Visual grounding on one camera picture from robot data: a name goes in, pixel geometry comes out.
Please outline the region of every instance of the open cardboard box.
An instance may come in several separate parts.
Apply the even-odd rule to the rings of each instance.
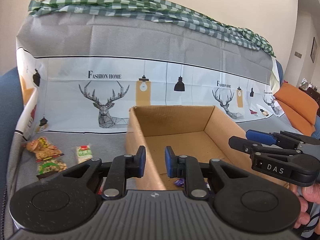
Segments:
[[[286,182],[253,171],[248,154],[228,145],[231,136],[245,138],[245,132],[215,106],[135,106],[130,109],[126,150],[135,155],[146,147],[144,176],[136,179],[138,189],[181,189],[166,174],[164,148],[176,155],[190,155],[207,163],[218,158],[280,185]]]

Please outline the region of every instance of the gray ribbed surface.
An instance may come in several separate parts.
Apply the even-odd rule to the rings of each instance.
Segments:
[[[267,236],[239,232],[221,222],[206,202],[188,199],[181,190],[129,190],[123,199],[105,201],[93,219],[77,229],[56,235],[20,230],[10,239],[298,240],[290,231]]]

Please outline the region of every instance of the green checkered cloth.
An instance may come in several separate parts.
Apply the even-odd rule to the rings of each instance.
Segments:
[[[262,36],[246,28],[236,28],[167,0],[31,0],[29,14],[75,12],[104,16],[124,16],[152,22],[173,23],[245,48],[263,49],[275,56]]]

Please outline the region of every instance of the orange pillow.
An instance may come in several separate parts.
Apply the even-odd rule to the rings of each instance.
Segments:
[[[294,111],[292,108],[287,106],[284,102],[277,100],[279,105],[282,107],[284,113],[288,117],[291,125],[302,132],[304,135],[311,136],[313,132],[316,130],[314,125],[309,123],[306,119],[304,119],[300,114]]]
[[[304,117],[309,123],[313,125],[316,123],[316,114],[319,106],[305,92],[288,83],[283,83],[279,91],[275,93],[275,97]]]

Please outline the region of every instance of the picture frame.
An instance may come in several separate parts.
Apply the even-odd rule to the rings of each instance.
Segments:
[[[311,49],[311,54],[310,54],[313,63],[316,60],[317,50],[318,50],[318,45],[316,42],[316,38],[313,37],[312,49]]]

